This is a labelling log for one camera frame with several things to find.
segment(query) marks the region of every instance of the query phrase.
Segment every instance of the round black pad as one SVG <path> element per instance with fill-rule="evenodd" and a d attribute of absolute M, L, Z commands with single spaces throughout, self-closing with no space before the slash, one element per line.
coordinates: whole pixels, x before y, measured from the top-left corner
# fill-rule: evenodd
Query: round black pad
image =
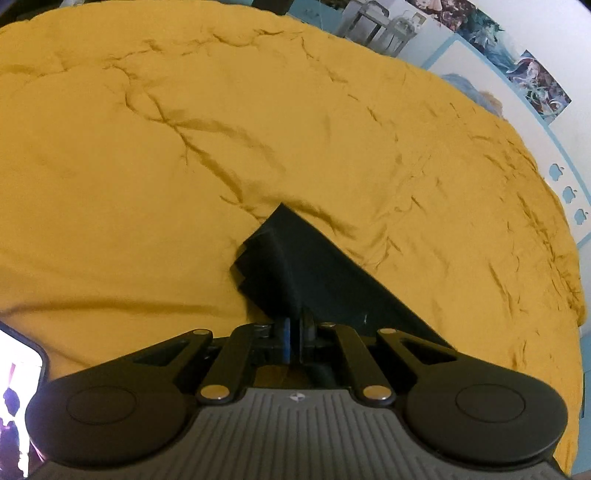
<path fill-rule="evenodd" d="M 121 387 L 91 387 L 70 397 L 70 416 L 88 425 L 108 425 L 125 420 L 135 410 L 133 393 Z"/>
<path fill-rule="evenodd" d="M 525 410 L 525 400 L 503 385 L 472 385 L 458 393 L 458 408 L 475 420 L 504 423 L 515 420 Z"/>
<path fill-rule="evenodd" d="M 549 458 L 567 422 L 562 398 L 533 377 L 475 359 L 429 366 L 405 417 L 427 446 L 461 462 L 508 466 Z"/>
<path fill-rule="evenodd" d="M 97 367 L 47 384 L 26 412 L 35 447 L 56 463 L 108 468 L 171 442 L 189 407 L 172 383 L 143 367 L 132 375 Z"/>

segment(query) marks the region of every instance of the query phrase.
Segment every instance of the smartphone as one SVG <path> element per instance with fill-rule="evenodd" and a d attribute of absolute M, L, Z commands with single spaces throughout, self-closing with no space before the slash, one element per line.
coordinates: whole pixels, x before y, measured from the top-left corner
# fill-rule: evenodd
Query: smartphone
<path fill-rule="evenodd" d="M 25 410 L 46 380 L 47 354 L 0 321 L 0 479 L 26 478 L 41 464 L 30 442 Z"/>

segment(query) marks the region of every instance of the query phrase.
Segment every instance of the silver screw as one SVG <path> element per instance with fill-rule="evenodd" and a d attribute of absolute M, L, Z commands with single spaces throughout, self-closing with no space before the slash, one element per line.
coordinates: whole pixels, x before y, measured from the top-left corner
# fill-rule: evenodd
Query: silver screw
<path fill-rule="evenodd" d="M 370 400 L 386 400 L 392 395 L 392 390 L 383 385 L 370 385 L 363 389 L 363 396 Z"/>
<path fill-rule="evenodd" d="M 223 400 L 230 394 L 224 385 L 207 385 L 201 389 L 201 396 L 208 400 Z"/>

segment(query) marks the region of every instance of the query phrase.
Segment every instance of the wrinkled fabric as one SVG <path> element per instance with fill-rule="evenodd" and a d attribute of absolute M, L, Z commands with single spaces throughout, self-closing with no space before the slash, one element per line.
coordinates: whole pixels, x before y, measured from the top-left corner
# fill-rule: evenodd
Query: wrinkled fabric
<path fill-rule="evenodd" d="M 556 388 L 570 470 L 577 251 L 510 124 L 247 7 L 110 1 L 0 30 L 0 308 L 53 378 L 251 320 L 229 268 L 280 202 L 455 348 Z"/>

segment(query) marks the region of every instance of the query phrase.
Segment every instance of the poster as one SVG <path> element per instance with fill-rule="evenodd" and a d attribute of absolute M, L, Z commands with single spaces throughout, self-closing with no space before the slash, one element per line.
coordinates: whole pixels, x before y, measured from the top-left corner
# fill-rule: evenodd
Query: poster
<path fill-rule="evenodd" d="M 551 73 L 491 17 L 467 0 L 407 0 L 464 38 L 517 88 L 550 124 L 571 102 Z"/>

